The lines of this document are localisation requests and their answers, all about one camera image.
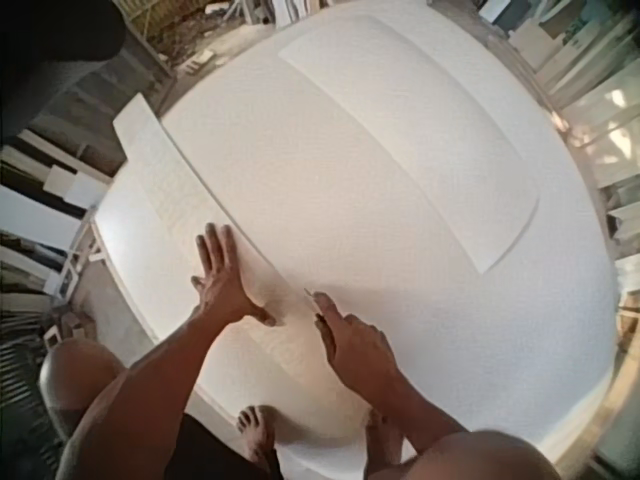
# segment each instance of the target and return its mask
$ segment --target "right hand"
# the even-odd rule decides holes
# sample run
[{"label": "right hand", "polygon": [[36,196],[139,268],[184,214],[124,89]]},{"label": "right hand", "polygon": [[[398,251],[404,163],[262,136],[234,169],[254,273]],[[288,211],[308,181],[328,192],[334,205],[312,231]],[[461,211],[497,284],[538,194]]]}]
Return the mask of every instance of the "right hand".
[{"label": "right hand", "polygon": [[402,377],[387,337],[355,315],[343,317],[326,293],[316,292],[313,298],[324,316],[315,325],[329,365],[347,388],[376,404]]}]

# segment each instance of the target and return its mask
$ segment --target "debris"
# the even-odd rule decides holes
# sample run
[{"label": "debris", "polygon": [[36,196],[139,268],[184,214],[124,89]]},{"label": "debris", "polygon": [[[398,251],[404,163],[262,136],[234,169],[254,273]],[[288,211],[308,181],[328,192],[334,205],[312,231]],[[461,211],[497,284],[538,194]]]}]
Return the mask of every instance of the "debris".
[{"label": "debris", "polygon": [[204,7],[204,14],[211,15],[214,12],[226,11],[231,6],[231,2],[210,3]]}]

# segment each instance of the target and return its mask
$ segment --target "left hand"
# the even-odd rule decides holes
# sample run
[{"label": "left hand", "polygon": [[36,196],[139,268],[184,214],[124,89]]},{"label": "left hand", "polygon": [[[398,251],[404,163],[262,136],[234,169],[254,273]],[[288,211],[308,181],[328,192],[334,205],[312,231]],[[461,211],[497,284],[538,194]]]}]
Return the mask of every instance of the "left hand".
[{"label": "left hand", "polygon": [[221,229],[222,243],[216,227],[208,223],[204,235],[196,237],[204,277],[191,277],[191,283],[200,294],[200,304],[194,314],[208,318],[225,327],[252,316],[267,326],[274,326],[274,318],[247,296],[242,279],[236,242],[229,225]]}]

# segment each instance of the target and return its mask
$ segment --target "forearm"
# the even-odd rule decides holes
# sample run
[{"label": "forearm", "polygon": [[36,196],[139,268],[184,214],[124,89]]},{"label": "forearm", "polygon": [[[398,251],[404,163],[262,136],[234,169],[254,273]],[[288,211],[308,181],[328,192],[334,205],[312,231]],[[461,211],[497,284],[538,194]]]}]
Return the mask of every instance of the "forearm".
[{"label": "forearm", "polygon": [[118,478],[149,470],[161,475],[175,447],[184,410],[221,323],[192,316],[136,362],[110,393],[90,436]]},{"label": "forearm", "polygon": [[448,435],[467,431],[426,400],[401,373],[390,383],[385,392],[369,399],[371,406],[387,416],[419,454]]}]

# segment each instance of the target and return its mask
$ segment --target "person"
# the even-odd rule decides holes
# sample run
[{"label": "person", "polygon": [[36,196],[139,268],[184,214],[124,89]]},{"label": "person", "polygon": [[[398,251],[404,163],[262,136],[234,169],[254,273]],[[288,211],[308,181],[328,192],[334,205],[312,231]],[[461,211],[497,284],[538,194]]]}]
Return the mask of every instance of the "person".
[{"label": "person", "polygon": [[[131,368],[124,369],[102,347],[82,342],[62,342],[45,362],[43,395],[55,424],[66,425],[60,429],[68,438],[59,480],[282,478],[273,409],[250,406],[238,417],[247,459],[184,415],[205,356],[220,333],[247,316],[274,324],[244,290],[230,227],[220,233],[209,224],[196,239],[204,270],[203,277],[192,278],[199,304],[180,328]],[[313,297],[322,312],[315,325],[329,365],[371,405],[365,479],[559,479],[526,442],[500,432],[467,431],[412,386],[383,332],[353,314],[343,315],[327,294]],[[92,360],[83,365],[62,368],[88,357]],[[405,438],[417,455],[403,463]]]}]

